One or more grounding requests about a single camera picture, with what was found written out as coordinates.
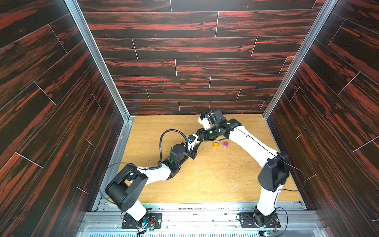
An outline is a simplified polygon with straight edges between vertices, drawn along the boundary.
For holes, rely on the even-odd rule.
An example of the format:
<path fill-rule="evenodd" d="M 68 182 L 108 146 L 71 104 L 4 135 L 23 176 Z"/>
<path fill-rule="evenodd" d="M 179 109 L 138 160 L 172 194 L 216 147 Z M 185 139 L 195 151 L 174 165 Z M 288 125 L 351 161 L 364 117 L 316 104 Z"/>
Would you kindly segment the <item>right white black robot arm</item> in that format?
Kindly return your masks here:
<path fill-rule="evenodd" d="M 274 219 L 277 199 L 290 174 L 288 154 L 270 148 L 237 120 L 227 120 L 219 109 L 200 116 L 198 122 L 203 126 L 196 132 L 198 141 L 215 141 L 224 136 L 243 148 L 260 165 L 258 182 L 262 189 L 253 217 L 257 226 L 268 225 Z"/>

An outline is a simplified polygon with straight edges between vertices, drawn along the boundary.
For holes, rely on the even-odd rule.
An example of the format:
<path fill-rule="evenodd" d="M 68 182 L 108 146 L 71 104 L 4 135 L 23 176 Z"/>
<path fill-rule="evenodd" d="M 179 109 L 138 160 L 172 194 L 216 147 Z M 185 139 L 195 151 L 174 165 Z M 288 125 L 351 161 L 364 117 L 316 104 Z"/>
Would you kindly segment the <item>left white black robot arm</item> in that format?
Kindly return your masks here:
<path fill-rule="evenodd" d="M 200 144 L 187 142 L 175 145 L 170 155 L 158 166 L 137 167 L 127 164 L 106 186 L 105 193 L 122 212 L 126 212 L 139 225 L 145 225 L 149 212 L 138 200 L 144 187 L 174 178 L 189 158 L 196 158 Z"/>

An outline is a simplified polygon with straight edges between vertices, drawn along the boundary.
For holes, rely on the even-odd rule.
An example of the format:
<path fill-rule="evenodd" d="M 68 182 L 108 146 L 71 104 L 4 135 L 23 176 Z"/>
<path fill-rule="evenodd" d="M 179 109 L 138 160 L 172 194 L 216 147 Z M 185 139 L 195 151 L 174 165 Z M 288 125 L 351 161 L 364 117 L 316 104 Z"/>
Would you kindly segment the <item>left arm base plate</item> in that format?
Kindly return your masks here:
<path fill-rule="evenodd" d="M 162 213 L 147 212 L 140 221 L 136 221 L 131 215 L 126 213 L 123 217 L 121 228 L 153 231 L 155 229 L 160 229 L 161 225 Z"/>

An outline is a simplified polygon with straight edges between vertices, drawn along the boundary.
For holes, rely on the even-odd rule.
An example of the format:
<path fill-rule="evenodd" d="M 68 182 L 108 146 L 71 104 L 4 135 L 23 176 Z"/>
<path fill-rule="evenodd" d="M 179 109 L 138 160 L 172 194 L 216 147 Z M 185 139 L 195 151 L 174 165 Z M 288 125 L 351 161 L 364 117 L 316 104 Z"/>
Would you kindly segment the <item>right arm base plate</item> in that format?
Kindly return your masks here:
<path fill-rule="evenodd" d="M 281 224 L 279 222 L 276 212 L 269 216 L 263 216 L 255 212 L 240 212 L 236 216 L 237 221 L 240 222 L 242 228 L 271 228 L 279 229 Z"/>

